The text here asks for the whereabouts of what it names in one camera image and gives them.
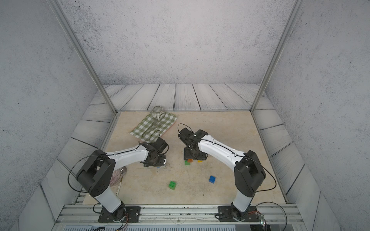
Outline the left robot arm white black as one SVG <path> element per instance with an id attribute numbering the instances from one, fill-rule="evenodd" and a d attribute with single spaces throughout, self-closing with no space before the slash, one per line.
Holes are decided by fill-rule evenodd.
<path id="1" fill-rule="evenodd" d="M 166 164 L 166 152 L 169 146 L 163 139 L 155 142 L 139 143 L 126 150 L 105 153 L 98 149 L 87 157 L 86 162 L 76 173 L 76 180 L 83 189 L 99 202 L 105 212 L 121 213 L 124 203 L 111 190 L 112 178 L 121 177 L 121 170 L 139 162 L 144 167 L 161 167 Z"/>

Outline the dark blue lego brick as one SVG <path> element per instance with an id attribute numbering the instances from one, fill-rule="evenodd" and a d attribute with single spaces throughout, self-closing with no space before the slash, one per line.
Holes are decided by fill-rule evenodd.
<path id="1" fill-rule="evenodd" d="M 216 180 L 216 177 L 215 176 L 210 176 L 210 178 L 209 178 L 209 182 L 210 183 L 215 183 L 215 180 Z"/>

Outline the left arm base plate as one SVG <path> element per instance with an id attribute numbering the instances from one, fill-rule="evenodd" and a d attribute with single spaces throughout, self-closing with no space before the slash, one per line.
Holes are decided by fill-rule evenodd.
<path id="1" fill-rule="evenodd" d="M 139 221 L 141 207 L 120 206 L 116 211 L 110 213 L 102 207 L 98 222 L 99 223 L 137 223 Z"/>

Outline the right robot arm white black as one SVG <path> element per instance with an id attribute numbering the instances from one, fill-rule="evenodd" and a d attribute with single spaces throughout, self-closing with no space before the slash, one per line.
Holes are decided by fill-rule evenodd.
<path id="1" fill-rule="evenodd" d="M 251 150 L 245 153 L 231 148 L 203 130 L 192 132 L 184 128 L 179 132 L 178 138 L 186 145 L 184 157 L 203 161 L 212 156 L 234 172 L 237 195 L 231 206 L 239 213 L 246 212 L 266 178 L 257 154 Z"/>

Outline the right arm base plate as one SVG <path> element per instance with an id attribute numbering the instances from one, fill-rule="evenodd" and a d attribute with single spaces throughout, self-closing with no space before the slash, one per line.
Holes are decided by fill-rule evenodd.
<path id="1" fill-rule="evenodd" d="M 234 206 L 219 206 L 215 215 L 220 222 L 259 222 L 260 215 L 255 206 L 249 206 L 245 212 L 240 212 Z"/>

